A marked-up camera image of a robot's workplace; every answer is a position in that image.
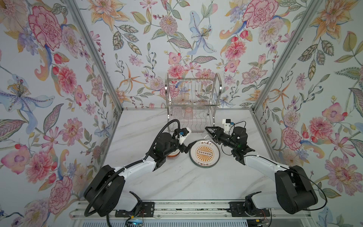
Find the orange bowl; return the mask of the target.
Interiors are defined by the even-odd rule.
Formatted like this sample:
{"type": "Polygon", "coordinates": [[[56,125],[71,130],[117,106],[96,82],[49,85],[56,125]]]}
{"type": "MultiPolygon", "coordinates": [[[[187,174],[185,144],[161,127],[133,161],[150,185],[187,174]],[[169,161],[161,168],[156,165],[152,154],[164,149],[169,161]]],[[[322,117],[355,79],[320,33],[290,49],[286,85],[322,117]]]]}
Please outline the orange bowl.
{"type": "Polygon", "coordinates": [[[166,157],[167,157],[168,159],[174,159],[174,158],[178,157],[178,156],[179,156],[179,154],[180,154],[180,151],[179,151],[179,150],[176,150],[176,151],[174,151],[174,152],[170,153],[169,155],[167,155],[166,157]]]}

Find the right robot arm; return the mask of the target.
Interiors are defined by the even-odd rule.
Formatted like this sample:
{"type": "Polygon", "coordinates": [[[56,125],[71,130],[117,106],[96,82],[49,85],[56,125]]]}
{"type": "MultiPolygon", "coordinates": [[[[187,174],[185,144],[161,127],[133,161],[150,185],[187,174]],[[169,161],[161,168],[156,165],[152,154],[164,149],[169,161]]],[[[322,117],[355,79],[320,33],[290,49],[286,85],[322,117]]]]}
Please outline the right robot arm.
{"type": "Polygon", "coordinates": [[[255,154],[247,144],[248,135],[243,127],[236,127],[228,134],[221,127],[206,127],[214,143],[231,148],[236,161],[253,168],[270,178],[276,190],[269,193],[256,192],[246,196],[244,209],[252,213],[262,209],[283,209],[289,214],[308,211],[318,203],[318,197],[300,166],[287,166],[255,154]]]}

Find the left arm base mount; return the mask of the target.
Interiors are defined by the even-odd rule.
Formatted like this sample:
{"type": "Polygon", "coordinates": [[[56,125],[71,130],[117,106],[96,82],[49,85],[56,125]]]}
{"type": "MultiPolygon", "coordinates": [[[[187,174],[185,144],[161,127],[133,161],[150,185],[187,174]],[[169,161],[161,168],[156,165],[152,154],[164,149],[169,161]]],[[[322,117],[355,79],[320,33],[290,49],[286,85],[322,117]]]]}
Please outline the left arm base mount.
{"type": "Polygon", "coordinates": [[[122,193],[114,210],[117,218],[152,218],[155,212],[155,202],[143,201],[134,192],[122,193]]]}

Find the dark-rimmed lettered plate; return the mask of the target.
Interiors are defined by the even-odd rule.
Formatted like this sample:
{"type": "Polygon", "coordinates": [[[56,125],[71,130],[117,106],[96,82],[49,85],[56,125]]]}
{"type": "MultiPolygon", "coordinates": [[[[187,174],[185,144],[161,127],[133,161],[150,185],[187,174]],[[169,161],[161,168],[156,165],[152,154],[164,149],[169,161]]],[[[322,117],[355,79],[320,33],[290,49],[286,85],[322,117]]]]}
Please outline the dark-rimmed lettered plate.
{"type": "Polygon", "coordinates": [[[189,154],[191,161],[201,168],[214,167],[220,159],[219,149],[208,146],[199,146],[196,149],[192,149],[189,154]]]}

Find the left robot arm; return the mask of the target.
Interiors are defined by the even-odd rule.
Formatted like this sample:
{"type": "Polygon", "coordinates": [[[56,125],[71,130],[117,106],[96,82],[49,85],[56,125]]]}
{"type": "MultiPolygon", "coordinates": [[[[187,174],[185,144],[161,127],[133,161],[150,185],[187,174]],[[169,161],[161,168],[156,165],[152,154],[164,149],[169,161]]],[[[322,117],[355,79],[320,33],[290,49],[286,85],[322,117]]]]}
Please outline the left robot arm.
{"type": "Polygon", "coordinates": [[[146,173],[158,170],[171,153],[188,153],[192,144],[186,146],[184,141],[190,133],[190,128],[175,130],[173,135],[163,132],[156,137],[146,159],[117,168],[103,166],[84,192],[84,198],[88,201],[84,216],[97,213],[104,217],[113,210],[124,210],[137,215],[141,210],[142,200],[133,192],[123,193],[124,186],[146,173]]]}

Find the orange patterned plate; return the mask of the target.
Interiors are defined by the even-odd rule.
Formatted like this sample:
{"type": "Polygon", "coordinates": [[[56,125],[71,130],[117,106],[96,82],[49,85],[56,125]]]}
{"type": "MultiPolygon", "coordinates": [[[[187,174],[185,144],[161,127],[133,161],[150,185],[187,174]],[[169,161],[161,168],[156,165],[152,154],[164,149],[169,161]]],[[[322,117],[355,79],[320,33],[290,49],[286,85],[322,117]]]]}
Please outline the orange patterned plate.
{"type": "Polygon", "coordinates": [[[201,168],[211,168],[220,160],[220,150],[218,146],[207,140],[196,141],[189,151],[189,156],[193,164],[201,168]]]}

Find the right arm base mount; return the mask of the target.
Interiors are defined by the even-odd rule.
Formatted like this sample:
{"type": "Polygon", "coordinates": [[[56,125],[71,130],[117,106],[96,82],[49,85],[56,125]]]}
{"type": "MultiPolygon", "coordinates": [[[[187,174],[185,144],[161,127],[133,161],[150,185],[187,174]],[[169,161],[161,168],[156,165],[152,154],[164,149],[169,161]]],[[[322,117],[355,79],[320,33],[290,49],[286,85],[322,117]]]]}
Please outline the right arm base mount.
{"type": "Polygon", "coordinates": [[[231,201],[227,212],[232,214],[232,217],[270,217],[269,209],[258,209],[252,202],[252,196],[261,192],[252,193],[245,197],[244,201],[231,201]]]}

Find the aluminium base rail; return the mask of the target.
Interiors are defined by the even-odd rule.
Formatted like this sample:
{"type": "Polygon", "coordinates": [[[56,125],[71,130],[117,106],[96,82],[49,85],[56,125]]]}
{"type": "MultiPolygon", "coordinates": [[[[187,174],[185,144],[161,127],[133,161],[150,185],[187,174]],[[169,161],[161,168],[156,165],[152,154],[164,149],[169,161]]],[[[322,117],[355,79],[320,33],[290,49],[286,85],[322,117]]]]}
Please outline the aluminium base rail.
{"type": "Polygon", "coordinates": [[[231,200],[146,200],[146,208],[135,218],[145,220],[166,219],[311,219],[311,213],[300,211],[288,214],[282,209],[266,208],[256,215],[247,215],[230,207],[231,200]]]}

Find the chrome two-tier dish rack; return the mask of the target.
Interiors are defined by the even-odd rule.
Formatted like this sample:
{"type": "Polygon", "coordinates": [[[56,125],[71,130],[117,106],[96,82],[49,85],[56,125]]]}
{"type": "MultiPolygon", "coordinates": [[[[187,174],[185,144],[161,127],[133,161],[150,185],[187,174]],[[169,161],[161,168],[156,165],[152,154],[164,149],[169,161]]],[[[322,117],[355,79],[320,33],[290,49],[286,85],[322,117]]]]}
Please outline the chrome two-tier dish rack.
{"type": "Polygon", "coordinates": [[[215,126],[216,111],[222,94],[222,80],[217,73],[212,78],[172,78],[165,79],[167,121],[172,117],[173,107],[193,108],[192,120],[180,119],[181,128],[190,128],[192,133],[203,133],[205,127],[215,126]]]}

